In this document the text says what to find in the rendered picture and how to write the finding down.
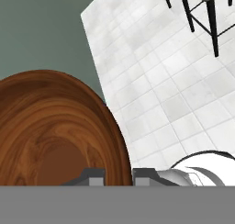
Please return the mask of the black stool with grey seat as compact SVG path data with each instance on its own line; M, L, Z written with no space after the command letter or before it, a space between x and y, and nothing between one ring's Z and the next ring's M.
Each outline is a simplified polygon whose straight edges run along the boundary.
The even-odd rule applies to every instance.
M216 7L215 7L215 0L200 0L200 3L191 8L188 4L188 0L181 0L183 3L183 7L185 10L185 15L189 24L189 27L192 32L195 31L194 22L197 23L212 39L213 51L214 56L218 57L218 37L222 34L229 31L231 28L235 27L235 24L231 25L230 27L226 28L222 32L218 33L217 30L217 19L216 19ZM207 17L209 22L209 28L206 28L193 14L192 12L198 8L203 3L207 6ZM228 6L232 6L233 0L228 0Z

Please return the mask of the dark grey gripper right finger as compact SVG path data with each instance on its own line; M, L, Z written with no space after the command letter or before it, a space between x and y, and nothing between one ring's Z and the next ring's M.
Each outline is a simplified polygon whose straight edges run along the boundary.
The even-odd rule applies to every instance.
M177 186L167 179L161 178L154 168L133 168L134 186Z

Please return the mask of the white and black round object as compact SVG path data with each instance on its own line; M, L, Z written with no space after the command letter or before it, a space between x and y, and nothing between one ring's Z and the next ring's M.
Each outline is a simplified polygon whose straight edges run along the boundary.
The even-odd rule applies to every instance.
M157 174L180 186L235 186L235 158L225 151L200 151Z

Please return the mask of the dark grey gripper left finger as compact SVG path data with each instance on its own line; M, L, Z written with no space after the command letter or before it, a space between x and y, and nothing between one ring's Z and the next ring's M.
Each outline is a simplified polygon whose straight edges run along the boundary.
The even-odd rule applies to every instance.
M105 185L104 168L84 168L81 175L64 183L67 186L104 186Z

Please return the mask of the brown wooden bowl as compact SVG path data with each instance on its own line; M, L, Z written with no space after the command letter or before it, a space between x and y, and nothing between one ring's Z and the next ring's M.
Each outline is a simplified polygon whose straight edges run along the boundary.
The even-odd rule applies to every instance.
M104 101L77 78L53 70L0 81L0 185L61 185L84 168L107 185L131 185L129 154Z

